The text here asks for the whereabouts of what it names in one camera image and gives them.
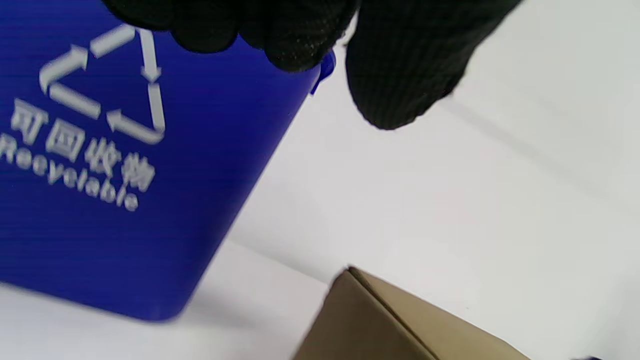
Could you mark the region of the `person's left hand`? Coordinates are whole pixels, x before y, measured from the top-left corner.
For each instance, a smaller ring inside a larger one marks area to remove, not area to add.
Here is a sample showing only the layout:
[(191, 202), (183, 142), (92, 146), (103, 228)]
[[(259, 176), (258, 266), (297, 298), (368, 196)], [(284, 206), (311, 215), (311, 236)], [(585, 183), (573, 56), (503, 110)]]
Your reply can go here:
[(276, 68), (317, 66), (356, 18), (347, 85), (380, 130), (413, 123), (450, 95), (475, 50), (519, 0), (105, 0), (119, 20), (169, 32), (187, 51), (220, 53), (237, 37)]

